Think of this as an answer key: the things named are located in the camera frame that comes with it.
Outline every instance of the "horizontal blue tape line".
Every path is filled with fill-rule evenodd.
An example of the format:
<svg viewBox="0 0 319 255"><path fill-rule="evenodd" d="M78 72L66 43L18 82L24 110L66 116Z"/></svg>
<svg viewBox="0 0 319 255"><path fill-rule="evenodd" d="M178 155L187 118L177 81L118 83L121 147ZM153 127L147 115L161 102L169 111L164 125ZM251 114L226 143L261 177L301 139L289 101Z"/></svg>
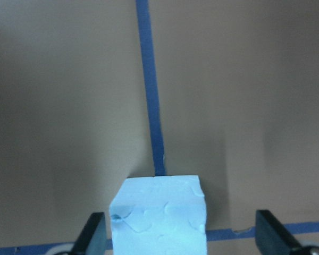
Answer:
<svg viewBox="0 0 319 255"><path fill-rule="evenodd" d="M148 0L136 0L136 7L155 176L162 176L166 175L164 145Z"/></svg>
<svg viewBox="0 0 319 255"><path fill-rule="evenodd" d="M290 223L290 224L285 224L284 226L293 235L319 232L319 222ZM207 230L206 234L207 234L207 241L209 242L254 238L255 227L252 227L246 231L240 231L240 232L233 231L230 228ZM60 245L60 244L63 244L63 243L0 248L0 255L42 255L42 254L45 254L52 247ZM106 249L112 250L111 239L106 240Z"/></svg>

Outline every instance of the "cube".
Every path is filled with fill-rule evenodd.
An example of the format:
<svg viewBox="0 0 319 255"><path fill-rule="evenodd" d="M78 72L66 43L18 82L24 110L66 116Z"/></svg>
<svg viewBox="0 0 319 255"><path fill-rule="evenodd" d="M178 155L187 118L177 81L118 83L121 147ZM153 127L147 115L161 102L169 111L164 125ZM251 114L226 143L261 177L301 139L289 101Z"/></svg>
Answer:
<svg viewBox="0 0 319 255"><path fill-rule="evenodd" d="M206 255L206 203L196 175L126 179L110 204L114 255Z"/></svg>

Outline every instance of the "foam block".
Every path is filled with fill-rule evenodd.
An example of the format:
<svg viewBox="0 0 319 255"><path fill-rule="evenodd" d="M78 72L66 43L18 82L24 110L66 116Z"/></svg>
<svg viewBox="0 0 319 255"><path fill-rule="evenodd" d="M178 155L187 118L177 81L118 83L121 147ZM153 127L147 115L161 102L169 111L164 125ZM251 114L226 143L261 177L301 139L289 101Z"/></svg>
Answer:
<svg viewBox="0 0 319 255"><path fill-rule="evenodd" d="M206 255L196 175L128 178L110 204L114 255Z"/></svg>

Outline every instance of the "blue line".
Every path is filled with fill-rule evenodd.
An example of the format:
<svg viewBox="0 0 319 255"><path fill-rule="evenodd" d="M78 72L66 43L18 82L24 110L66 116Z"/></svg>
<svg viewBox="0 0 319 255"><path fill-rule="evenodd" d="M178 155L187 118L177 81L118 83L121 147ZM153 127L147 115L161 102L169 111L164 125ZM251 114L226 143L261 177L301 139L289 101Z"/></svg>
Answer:
<svg viewBox="0 0 319 255"><path fill-rule="evenodd" d="M136 7L155 176L161 176L166 171L148 0L136 0Z"/></svg>
<svg viewBox="0 0 319 255"><path fill-rule="evenodd" d="M293 235L319 232L319 222L290 223L285 224L284 226ZM255 227L252 227L247 231L241 232L235 232L230 228L207 230L206 234L208 242L254 238ZM19 247L18 252L16 252L16 247L0 248L0 255L41 255L45 254L50 248L60 244L62 243L21 246ZM112 250L111 239L106 240L106 249Z"/></svg>

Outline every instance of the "silver bolt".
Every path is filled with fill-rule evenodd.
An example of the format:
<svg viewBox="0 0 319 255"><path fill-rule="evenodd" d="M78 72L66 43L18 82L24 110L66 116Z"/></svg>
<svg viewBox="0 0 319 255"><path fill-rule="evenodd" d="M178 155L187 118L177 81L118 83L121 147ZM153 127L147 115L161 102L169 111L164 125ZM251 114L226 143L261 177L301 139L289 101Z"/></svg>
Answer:
<svg viewBox="0 0 319 255"><path fill-rule="evenodd" d="M313 247L310 249L309 253L311 255L319 255L319 248L318 247Z"/></svg>

